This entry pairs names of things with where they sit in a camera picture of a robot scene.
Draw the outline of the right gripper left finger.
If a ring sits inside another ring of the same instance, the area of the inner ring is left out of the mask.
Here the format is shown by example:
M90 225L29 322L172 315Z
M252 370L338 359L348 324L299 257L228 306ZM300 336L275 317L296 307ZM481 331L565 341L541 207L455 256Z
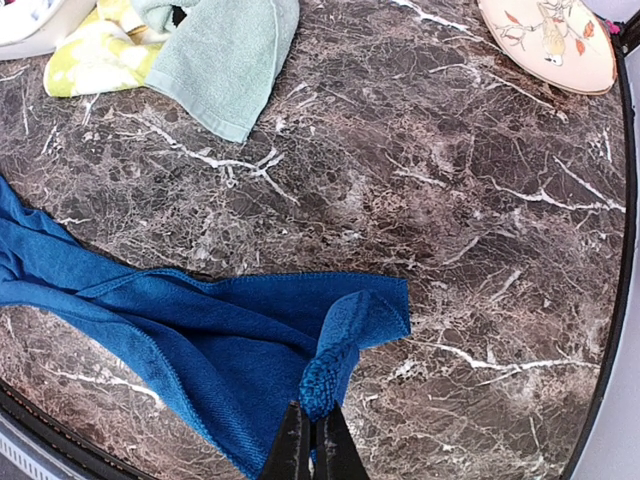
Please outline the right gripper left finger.
M298 402L291 402L280 424L259 480L311 480L312 426Z

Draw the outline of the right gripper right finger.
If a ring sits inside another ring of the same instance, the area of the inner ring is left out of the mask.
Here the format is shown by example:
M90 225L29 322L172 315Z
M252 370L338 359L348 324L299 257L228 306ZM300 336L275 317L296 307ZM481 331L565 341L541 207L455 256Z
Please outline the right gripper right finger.
M369 480L339 403L314 425L314 479Z

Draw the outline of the blue towel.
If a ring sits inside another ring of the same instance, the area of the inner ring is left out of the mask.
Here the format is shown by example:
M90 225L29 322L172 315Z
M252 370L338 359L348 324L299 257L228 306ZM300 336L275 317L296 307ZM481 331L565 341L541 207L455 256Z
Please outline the blue towel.
M360 273L195 280L82 247L1 187L1 302L53 313L139 375L258 479L291 402L314 425L342 407L360 353L410 332L408 285Z

